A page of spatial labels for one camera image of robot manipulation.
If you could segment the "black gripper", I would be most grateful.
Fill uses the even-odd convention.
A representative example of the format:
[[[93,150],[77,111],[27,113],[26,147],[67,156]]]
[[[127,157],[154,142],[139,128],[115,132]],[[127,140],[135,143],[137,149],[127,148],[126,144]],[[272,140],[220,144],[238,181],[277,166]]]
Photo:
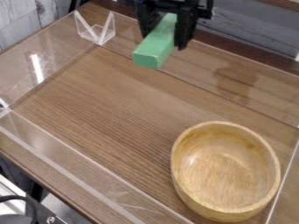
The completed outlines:
[[[137,17],[143,37],[162,20],[159,12],[178,13],[174,43],[184,50],[194,36],[198,18],[212,19],[214,0],[135,0]]]

